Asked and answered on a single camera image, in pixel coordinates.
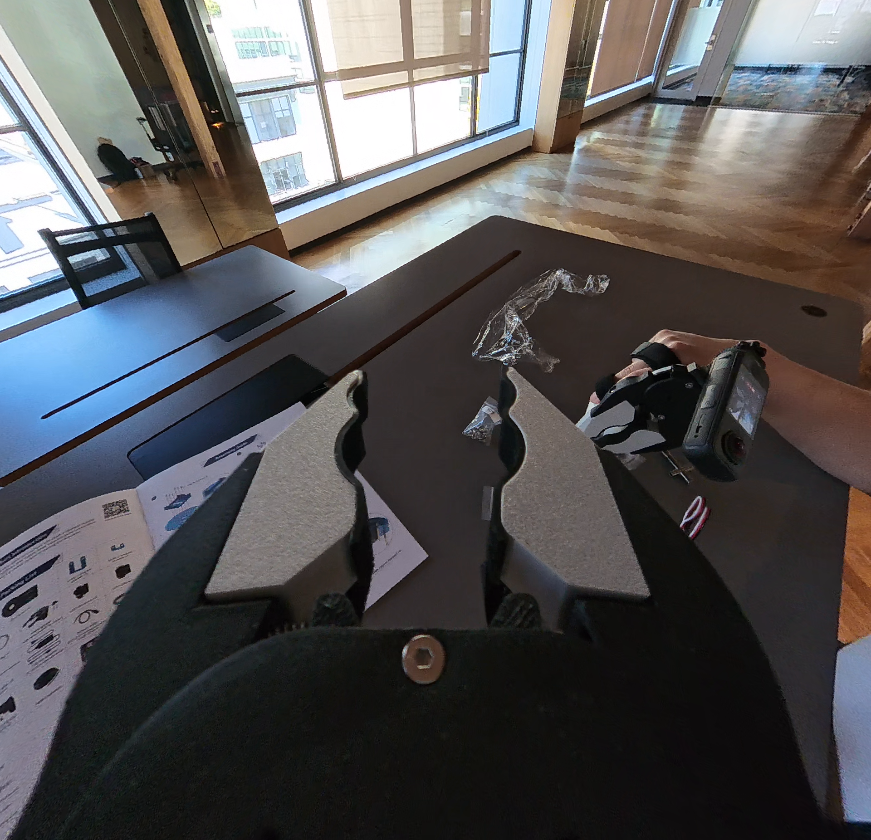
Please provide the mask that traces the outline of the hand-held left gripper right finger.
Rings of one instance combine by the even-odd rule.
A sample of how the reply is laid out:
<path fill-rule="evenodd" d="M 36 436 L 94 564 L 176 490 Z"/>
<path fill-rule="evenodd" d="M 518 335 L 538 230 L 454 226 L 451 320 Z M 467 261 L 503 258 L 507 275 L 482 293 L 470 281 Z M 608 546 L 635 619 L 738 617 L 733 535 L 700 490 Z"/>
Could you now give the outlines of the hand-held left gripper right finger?
<path fill-rule="evenodd" d="M 646 601 L 650 589 L 597 449 L 528 380 L 503 370 L 484 563 L 491 628 L 572 627 L 586 599 Z"/>

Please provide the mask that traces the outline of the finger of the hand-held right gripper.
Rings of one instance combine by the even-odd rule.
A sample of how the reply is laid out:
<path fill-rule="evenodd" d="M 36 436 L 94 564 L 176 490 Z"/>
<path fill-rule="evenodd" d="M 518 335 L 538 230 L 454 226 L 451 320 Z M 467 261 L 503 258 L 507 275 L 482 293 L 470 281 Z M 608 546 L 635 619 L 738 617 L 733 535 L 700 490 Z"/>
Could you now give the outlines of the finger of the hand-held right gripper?
<path fill-rule="evenodd" d="M 627 376 L 620 380 L 605 376 L 597 381 L 597 402 L 590 404 L 592 424 L 630 424 L 636 408 L 644 403 L 650 376 Z"/>
<path fill-rule="evenodd" d="M 641 454 L 672 448 L 660 432 L 638 423 L 634 412 L 586 413 L 576 427 L 602 450 L 612 454 Z"/>

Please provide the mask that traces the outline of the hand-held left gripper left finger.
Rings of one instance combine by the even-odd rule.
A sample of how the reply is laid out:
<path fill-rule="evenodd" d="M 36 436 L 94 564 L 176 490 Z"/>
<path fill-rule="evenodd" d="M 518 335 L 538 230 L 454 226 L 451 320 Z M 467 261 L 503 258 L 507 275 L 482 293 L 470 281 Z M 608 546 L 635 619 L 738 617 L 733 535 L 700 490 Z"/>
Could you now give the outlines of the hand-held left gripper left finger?
<path fill-rule="evenodd" d="M 350 372 L 266 447 L 205 596 L 271 600 L 292 624 L 360 624 L 374 570 L 367 378 Z"/>

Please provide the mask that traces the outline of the person's right forearm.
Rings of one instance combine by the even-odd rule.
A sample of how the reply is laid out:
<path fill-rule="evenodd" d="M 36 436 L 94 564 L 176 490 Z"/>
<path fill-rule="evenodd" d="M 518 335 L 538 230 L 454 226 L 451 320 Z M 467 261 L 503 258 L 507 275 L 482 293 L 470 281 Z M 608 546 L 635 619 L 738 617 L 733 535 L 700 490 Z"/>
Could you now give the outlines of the person's right forearm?
<path fill-rule="evenodd" d="M 870 392 L 768 348 L 763 418 L 828 474 L 870 494 Z"/>

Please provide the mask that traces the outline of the dark grey desk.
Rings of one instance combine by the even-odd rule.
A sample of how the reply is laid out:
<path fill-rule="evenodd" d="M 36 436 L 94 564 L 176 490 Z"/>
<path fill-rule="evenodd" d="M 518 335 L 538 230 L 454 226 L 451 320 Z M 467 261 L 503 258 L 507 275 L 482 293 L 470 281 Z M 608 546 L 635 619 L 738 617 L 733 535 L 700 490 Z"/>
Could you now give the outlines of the dark grey desk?
<path fill-rule="evenodd" d="M 761 338 L 855 380 L 848 301 L 491 217 L 231 363 L 284 353 L 367 375 L 362 474 L 430 559 L 361 626 L 265 635 L 128 736 L 53 838 L 814 838 L 831 745 L 848 489 L 759 427 L 735 483 L 690 487 L 597 453 L 651 595 L 586 599 L 570 629 L 491 628 L 482 489 L 506 468 L 462 423 L 500 368 L 491 310 L 549 268 L 609 277 L 533 318 L 572 423 L 663 326 Z M 811 317 L 802 304 L 825 308 Z"/>

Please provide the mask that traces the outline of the light grey desk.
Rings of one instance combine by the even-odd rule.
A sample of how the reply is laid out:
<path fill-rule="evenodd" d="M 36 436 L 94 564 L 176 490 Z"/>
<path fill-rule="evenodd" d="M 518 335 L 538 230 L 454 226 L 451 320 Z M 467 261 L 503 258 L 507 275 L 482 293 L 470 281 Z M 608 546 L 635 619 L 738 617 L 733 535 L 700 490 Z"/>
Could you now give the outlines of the light grey desk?
<path fill-rule="evenodd" d="M 2 342 L 2 485 L 346 294 L 245 246 Z"/>

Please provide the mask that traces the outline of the person's right hand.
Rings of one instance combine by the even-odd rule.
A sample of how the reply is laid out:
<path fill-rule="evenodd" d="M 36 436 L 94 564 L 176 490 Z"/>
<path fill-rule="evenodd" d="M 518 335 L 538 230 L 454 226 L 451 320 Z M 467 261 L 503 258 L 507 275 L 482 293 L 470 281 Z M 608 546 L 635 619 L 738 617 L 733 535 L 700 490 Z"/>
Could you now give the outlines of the person's right hand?
<path fill-rule="evenodd" d="M 664 345 L 683 365 L 695 363 L 697 366 L 709 366 L 720 353 L 734 347 L 741 340 L 754 339 L 706 337 L 688 332 L 662 330 L 649 340 L 651 343 Z M 647 368 L 648 365 L 644 360 L 633 357 L 629 365 L 616 373 L 616 380 L 636 376 Z M 590 403 L 598 404 L 599 400 L 599 396 L 594 391 L 590 396 Z"/>

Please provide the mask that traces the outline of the crumpled clear plastic wrap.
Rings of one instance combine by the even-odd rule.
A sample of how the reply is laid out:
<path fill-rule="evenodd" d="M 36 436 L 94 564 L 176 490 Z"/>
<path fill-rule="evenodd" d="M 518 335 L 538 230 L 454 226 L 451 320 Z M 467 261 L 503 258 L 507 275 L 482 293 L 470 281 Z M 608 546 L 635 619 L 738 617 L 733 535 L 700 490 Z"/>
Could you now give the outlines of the crumpled clear plastic wrap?
<path fill-rule="evenodd" d="M 526 321 L 539 305 L 562 289 L 580 295 L 601 295 L 610 283 L 606 275 L 580 276 L 566 269 L 551 269 L 517 290 L 508 301 L 492 312 L 478 333 L 472 350 L 474 358 L 492 360 L 504 366 L 521 362 L 553 371 L 559 362 L 543 350 L 529 333 Z"/>

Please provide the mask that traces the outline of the illustrated assembly manual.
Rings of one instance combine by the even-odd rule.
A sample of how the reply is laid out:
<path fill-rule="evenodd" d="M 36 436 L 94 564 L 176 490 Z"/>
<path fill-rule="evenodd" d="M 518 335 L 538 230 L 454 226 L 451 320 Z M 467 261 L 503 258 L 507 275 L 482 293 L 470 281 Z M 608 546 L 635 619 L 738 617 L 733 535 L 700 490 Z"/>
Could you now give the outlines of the illustrated assembly manual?
<path fill-rule="evenodd" d="M 277 602 L 205 589 L 292 405 L 147 479 L 50 516 L 2 546 L 2 837 L 60 837 L 113 751 L 188 681 L 292 624 Z M 379 565 L 389 510 L 360 480 L 376 598 L 426 557 Z"/>

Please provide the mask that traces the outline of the black mesh chair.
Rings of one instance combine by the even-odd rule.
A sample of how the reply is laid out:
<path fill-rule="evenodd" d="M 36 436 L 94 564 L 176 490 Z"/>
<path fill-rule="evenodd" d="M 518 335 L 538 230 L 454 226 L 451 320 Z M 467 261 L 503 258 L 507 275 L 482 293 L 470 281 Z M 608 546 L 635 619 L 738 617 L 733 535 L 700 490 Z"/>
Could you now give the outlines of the black mesh chair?
<path fill-rule="evenodd" d="M 155 214 L 54 232 L 38 231 L 84 309 L 180 273 Z"/>

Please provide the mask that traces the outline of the patterned rug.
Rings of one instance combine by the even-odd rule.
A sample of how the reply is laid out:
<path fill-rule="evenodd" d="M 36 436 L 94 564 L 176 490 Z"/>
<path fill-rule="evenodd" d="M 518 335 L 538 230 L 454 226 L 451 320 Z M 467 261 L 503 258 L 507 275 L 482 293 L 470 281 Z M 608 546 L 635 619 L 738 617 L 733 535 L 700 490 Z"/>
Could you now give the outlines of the patterned rug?
<path fill-rule="evenodd" d="M 870 67 L 823 64 L 735 67 L 719 105 L 770 111 L 861 115 L 870 102 Z"/>

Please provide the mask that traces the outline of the large window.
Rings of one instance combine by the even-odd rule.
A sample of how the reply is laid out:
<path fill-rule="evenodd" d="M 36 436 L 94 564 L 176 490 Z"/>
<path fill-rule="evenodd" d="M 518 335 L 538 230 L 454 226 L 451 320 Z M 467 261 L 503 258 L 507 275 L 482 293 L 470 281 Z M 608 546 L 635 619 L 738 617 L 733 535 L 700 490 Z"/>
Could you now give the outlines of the large window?
<path fill-rule="evenodd" d="M 343 96 L 326 0 L 203 0 L 218 74 L 274 205 L 517 122 L 529 0 L 491 0 L 489 70 Z"/>

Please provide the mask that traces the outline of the glass door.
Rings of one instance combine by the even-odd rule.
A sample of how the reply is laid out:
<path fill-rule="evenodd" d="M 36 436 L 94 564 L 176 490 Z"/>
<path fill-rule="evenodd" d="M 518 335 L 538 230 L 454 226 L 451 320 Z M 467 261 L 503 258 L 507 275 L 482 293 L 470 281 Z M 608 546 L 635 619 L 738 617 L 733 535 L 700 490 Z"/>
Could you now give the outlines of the glass door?
<path fill-rule="evenodd" d="M 670 60 L 655 88 L 658 99 L 688 100 L 704 58 L 713 49 L 724 0 L 683 0 L 673 22 Z"/>

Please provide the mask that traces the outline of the black backpack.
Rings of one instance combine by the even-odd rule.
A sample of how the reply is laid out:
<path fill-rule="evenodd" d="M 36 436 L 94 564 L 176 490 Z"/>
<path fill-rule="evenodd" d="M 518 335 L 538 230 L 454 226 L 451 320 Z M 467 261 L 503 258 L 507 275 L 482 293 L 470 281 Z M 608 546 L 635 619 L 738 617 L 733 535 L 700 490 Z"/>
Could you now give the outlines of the black backpack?
<path fill-rule="evenodd" d="M 109 171 L 108 175 L 98 178 L 103 185 L 117 186 L 128 181 L 136 182 L 142 177 L 137 166 L 110 140 L 98 138 L 97 156 L 103 167 Z"/>

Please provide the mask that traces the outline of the frosted glass partition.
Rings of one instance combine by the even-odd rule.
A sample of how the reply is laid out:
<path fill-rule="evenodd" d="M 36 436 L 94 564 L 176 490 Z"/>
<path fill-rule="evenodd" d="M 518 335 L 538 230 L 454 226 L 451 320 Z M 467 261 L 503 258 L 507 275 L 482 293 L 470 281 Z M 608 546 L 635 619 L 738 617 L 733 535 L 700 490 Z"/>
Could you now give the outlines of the frosted glass partition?
<path fill-rule="evenodd" d="M 870 63 L 870 0 L 757 0 L 736 66 Z"/>

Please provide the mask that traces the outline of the tall side window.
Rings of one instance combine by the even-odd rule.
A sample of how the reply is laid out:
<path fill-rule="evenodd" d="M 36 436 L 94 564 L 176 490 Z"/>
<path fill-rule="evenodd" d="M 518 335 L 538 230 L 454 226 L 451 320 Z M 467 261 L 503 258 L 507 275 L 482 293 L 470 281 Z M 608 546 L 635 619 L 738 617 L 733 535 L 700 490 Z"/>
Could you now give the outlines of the tall side window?
<path fill-rule="evenodd" d="M 40 230 L 105 216 L 5 63 L 1 97 L 1 309 L 8 311 L 67 285 Z"/>

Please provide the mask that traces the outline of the beige roller blind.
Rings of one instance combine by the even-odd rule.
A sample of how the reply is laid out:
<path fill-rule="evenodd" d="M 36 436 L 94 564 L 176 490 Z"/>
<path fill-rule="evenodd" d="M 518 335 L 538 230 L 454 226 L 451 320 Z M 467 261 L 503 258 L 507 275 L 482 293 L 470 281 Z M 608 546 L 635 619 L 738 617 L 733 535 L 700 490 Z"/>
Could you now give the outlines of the beige roller blind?
<path fill-rule="evenodd" d="M 489 70 L 491 0 L 326 0 L 343 96 Z"/>

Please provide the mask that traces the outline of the wooden pillar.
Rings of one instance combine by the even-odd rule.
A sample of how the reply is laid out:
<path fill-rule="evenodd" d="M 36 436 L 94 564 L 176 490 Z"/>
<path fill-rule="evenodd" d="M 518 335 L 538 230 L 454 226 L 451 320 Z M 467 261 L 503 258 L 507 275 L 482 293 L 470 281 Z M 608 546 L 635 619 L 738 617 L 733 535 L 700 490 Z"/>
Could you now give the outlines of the wooden pillar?
<path fill-rule="evenodd" d="M 137 0 L 137 3 L 184 112 L 201 160 L 211 177 L 222 179 L 225 177 L 225 171 L 220 154 L 215 147 L 210 126 L 191 83 L 161 0 Z"/>

